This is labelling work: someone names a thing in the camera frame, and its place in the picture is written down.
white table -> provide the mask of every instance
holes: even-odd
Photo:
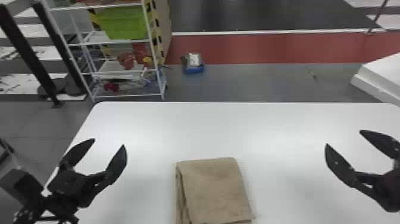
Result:
[[[329,143],[357,170],[384,173],[392,162],[360,129],[400,139],[400,109],[389,104],[103,102],[71,145],[96,142],[76,170],[104,170],[121,144],[120,179],[77,212],[80,224],[174,223],[174,166],[180,160],[234,157],[254,223],[399,223],[327,168]]]

red stripe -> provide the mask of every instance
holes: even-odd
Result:
[[[166,64],[186,52],[206,64],[364,63],[400,52],[400,32],[174,36]]]

gray floor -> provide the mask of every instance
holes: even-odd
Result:
[[[349,81],[359,64],[242,64],[207,66],[204,74],[168,71],[167,101],[378,102]],[[16,150],[18,162],[45,183],[93,104],[0,102],[0,136]],[[8,160],[0,176],[15,167]],[[0,223],[11,223],[20,205],[0,190]]]

beige towel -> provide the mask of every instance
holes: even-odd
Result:
[[[177,224],[249,223],[254,218],[234,158],[176,166]]]

storage box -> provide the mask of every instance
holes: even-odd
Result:
[[[110,39],[147,38],[146,22],[141,6],[97,10],[96,18]]]

